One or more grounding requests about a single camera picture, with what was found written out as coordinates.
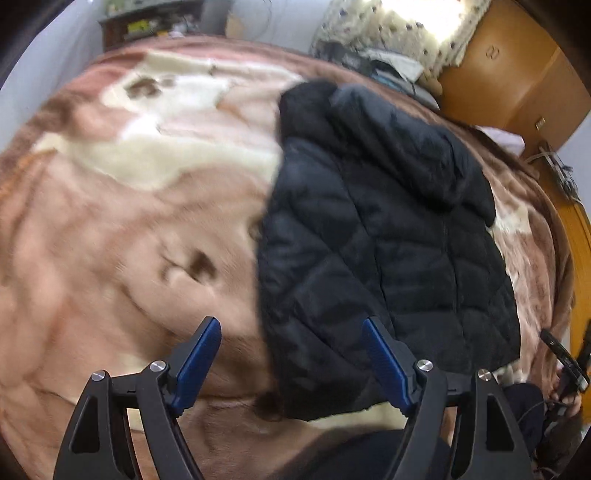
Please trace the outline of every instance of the white wall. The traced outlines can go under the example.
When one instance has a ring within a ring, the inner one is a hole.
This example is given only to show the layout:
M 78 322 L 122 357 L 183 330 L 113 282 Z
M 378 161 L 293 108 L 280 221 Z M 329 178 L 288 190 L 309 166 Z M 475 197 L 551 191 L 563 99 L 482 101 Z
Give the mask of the white wall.
M 102 0 L 74 0 L 29 45 L 0 90 L 0 151 L 52 93 L 102 52 Z
M 235 0 L 247 40 L 308 53 L 330 0 Z
M 558 150 L 564 164 L 573 167 L 573 177 L 587 214 L 591 214 L 591 112 Z

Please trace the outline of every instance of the fleece blanket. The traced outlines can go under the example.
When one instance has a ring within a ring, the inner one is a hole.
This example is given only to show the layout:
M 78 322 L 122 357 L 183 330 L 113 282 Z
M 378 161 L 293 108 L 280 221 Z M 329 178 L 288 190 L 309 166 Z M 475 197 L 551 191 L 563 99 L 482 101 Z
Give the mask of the fleece blanket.
M 281 417 L 256 310 L 258 224 L 281 160 L 280 94 L 304 79 L 361 83 L 450 128 L 495 195 L 492 229 L 513 282 L 521 359 L 499 373 L 549 391 L 573 298 L 564 229 L 534 173 L 483 134 L 354 72 L 222 38 L 151 40 L 100 58 L 50 99 L 0 157 L 0 433 L 50 479 L 90 373 L 137 372 L 207 315 L 223 342 L 180 426 L 208 479 L 262 479 L 312 450 L 400 425 Z M 157 478 L 130 413 L 144 478 Z

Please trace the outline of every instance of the wardrobe door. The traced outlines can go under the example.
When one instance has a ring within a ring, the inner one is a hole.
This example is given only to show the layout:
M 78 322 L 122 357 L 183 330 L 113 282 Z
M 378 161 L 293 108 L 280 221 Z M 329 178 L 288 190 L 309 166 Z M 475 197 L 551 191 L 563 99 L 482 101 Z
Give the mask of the wardrobe door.
M 463 63 L 439 78 L 442 112 L 468 124 L 506 128 L 557 48 L 514 1 L 493 0 Z
M 544 78 L 526 96 L 507 125 L 525 140 L 524 157 L 539 153 L 541 142 L 558 150 L 591 110 L 591 96 L 561 50 Z

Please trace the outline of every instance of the floral curtain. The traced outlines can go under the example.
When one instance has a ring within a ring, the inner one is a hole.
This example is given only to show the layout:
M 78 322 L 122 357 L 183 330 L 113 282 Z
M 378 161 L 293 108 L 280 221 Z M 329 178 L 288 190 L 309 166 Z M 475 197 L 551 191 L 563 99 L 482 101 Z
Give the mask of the floral curtain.
M 396 51 L 438 77 L 459 66 L 492 0 L 332 0 L 312 43 Z

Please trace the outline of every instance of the jacket hood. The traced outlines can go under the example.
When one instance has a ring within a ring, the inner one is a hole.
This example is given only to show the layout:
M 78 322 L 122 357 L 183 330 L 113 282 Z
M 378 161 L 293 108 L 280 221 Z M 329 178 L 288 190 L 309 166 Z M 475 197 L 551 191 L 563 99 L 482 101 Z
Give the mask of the jacket hood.
M 315 142 L 337 155 L 361 154 L 437 210 L 463 204 L 487 226 L 495 220 L 491 186 L 465 145 L 447 128 L 429 125 L 368 89 L 330 82 L 299 85 L 281 99 L 282 136 Z M 289 109 L 289 115 L 283 115 Z M 342 145 L 347 145 L 343 152 Z

